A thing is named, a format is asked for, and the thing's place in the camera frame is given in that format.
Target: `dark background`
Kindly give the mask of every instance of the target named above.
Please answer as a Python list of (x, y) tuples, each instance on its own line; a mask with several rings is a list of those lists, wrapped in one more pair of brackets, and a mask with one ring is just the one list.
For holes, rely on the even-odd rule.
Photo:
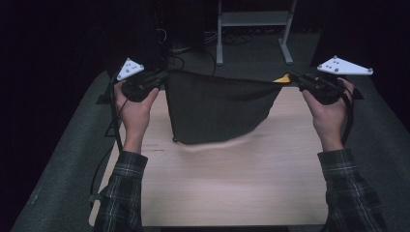
[[(13, 225), (83, 94), (100, 72), (114, 74), (127, 57), (147, 69), (163, 67), (166, 52), (158, 46), (156, 26), (169, 28), (175, 37), (188, 37), (188, 43), (200, 40), (200, 34), (184, 32), (215, 29), (212, 6), (216, 1), (196, 0), (190, 5), (184, 1), (188, 0), (169, 1), (166, 4), (173, 4), (166, 8), (161, 1), (148, 0), (0, 3), (0, 230)], [(225, 7), (230, 7), (229, 2), (234, 0), (226, 0)], [(257, 10), (264, 4), (272, 1), (249, 8)], [(373, 67), (376, 88), (410, 129), (407, 5), (401, 0), (299, 0), (292, 29), (305, 33), (322, 28), (313, 66), (337, 54)], [(187, 6), (187, 10), (174, 14), (172, 6)], [(178, 20), (190, 22), (186, 30), (173, 28)]]

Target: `wrist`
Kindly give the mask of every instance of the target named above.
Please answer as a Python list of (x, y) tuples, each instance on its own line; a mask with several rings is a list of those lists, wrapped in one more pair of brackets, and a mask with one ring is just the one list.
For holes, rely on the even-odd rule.
[(323, 152), (331, 152), (343, 149), (341, 139), (321, 139)]
[(124, 151), (127, 152), (132, 152), (132, 153), (138, 153), (141, 154), (141, 148), (142, 148), (142, 138), (143, 136), (141, 135), (126, 135), (126, 141), (124, 142)]

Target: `plaid shirt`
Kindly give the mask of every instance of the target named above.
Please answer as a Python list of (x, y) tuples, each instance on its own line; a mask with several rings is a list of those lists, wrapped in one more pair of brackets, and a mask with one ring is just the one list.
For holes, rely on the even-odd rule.
[[(361, 177), (350, 150), (318, 154), (326, 180), (328, 219), (322, 231), (387, 231), (380, 200)], [(148, 159), (122, 152), (101, 195), (95, 231), (143, 231), (141, 181)]]
[(387, 231), (380, 200), (360, 175), (350, 150), (319, 153), (318, 157), (329, 209), (323, 231)]

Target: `flannel shirt cuff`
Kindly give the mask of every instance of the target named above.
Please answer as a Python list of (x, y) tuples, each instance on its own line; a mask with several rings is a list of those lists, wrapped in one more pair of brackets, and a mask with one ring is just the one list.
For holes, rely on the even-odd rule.
[(138, 153), (123, 151), (118, 157), (112, 174), (142, 180), (147, 162), (148, 158)]
[(323, 176), (326, 181), (345, 178), (358, 173), (349, 149), (322, 152), (317, 155), (322, 165)]

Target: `white metal frame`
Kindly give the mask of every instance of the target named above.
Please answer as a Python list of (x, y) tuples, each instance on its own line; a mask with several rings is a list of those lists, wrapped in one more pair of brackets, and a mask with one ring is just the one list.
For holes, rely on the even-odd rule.
[(292, 56), (287, 48), (287, 39), (289, 36), (290, 26), (295, 13), (297, 0), (292, 0), (289, 11), (276, 12), (233, 12), (224, 13), (222, 11), (222, 0), (218, 5), (218, 43), (217, 43), (217, 64), (223, 65), (222, 49), (222, 27), (224, 26), (271, 26), (284, 25), (285, 30), (283, 38), (278, 39), (286, 64), (293, 64)]

